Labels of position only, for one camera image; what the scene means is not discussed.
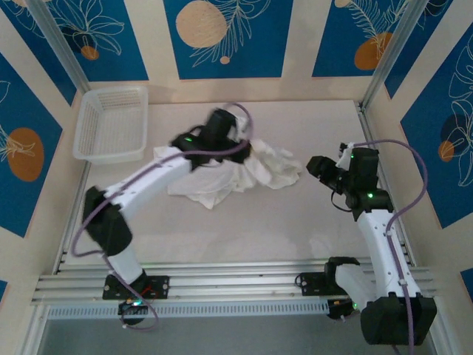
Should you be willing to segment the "white t-shirt with robot print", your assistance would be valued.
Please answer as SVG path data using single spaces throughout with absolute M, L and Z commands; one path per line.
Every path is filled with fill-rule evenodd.
M 302 164 L 285 149 L 260 139 L 251 141 L 249 158 L 238 164 L 212 160 L 167 187 L 170 196 L 187 197 L 211 210 L 232 192 L 243 193 L 256 185 L 282 189 L 295 184 Z

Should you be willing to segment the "white plastic mesh basket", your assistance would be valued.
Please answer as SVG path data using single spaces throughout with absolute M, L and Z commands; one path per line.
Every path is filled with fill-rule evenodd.
M 147 141 L 149 91 L 145 86 L 104 87 L 81 100 L 74 158 L 95 165 L 141 160 Z

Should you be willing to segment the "black right controller board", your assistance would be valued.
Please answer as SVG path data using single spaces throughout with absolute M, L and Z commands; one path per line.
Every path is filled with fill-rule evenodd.
M 329 309 L 329 314 L 327 316 L 335 321 L 346 322 L 360 314 L 358 305 L 350 298 L 328 300 L 327 304 Z

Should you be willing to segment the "black controller board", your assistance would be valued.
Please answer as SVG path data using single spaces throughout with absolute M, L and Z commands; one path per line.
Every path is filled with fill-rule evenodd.
M 350 298 L 328 300 L 327 304 L 329 309 L 329 314 L 327 316 L 335 321 L 346 322 L 360 314 L 358 305 Z
M 118 305 L 118 316 L 125 326 L 138 325 L 146 318 L 149 308 L 142 300 L 127 299 Z

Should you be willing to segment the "black left controller board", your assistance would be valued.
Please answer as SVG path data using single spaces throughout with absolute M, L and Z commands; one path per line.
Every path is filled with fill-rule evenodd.
M 146 318 L 149 308 L 142 300 L 127 299 L 118 305 L 118 316 L 125 326 L 138 325 Z

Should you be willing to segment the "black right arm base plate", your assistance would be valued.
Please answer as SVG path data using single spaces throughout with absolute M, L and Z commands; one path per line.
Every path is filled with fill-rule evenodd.
M 304 272 L 298 274 L 295 285 L 302 290 L 303 296 L 345 296 L 347 292 L 330 280 L 324 272 Z

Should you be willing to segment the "aluminium corner post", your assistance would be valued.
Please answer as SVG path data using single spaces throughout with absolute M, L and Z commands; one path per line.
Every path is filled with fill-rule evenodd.
M 384 86 L 388 75 L 391 73 L 395 62 L 401 54 L 406 42 L 412 34 L 418 19 L 421 17 L 428 0 L 408 0 L 404 14 L 401 16 L 392 38 L 389 41 L 372 80 L 364 93 L 360 103 L 360 110 L 365 113 L 373 103 L 376 95 Z
M 42 0 L 24 2 L 77 91 L 82 95 L 90 91 L 89 81 L 47 5 Z

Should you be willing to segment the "aluminium rail frame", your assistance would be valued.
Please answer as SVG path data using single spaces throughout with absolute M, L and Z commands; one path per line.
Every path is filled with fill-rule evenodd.
M 170 302 L 300 300 L 295 279 L 322 271 L 324 259 L 248 263 L 148 263 L 149 276 L 170 278 Z M 34 305 L 101 302 L 108 270 L 104 265 L 62 264 L 57 274 L 41 275 Z

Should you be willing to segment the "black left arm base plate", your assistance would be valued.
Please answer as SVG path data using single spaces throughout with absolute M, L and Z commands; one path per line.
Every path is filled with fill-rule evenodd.
M 146 300 L 166 300 L 170 285 L 168 276 L 142 276 L 135 280 L 130 287 Z M 103 300 L 125 300 L 134 294 L 124 286 L 117 277 L 108 275 L 103 287 Z

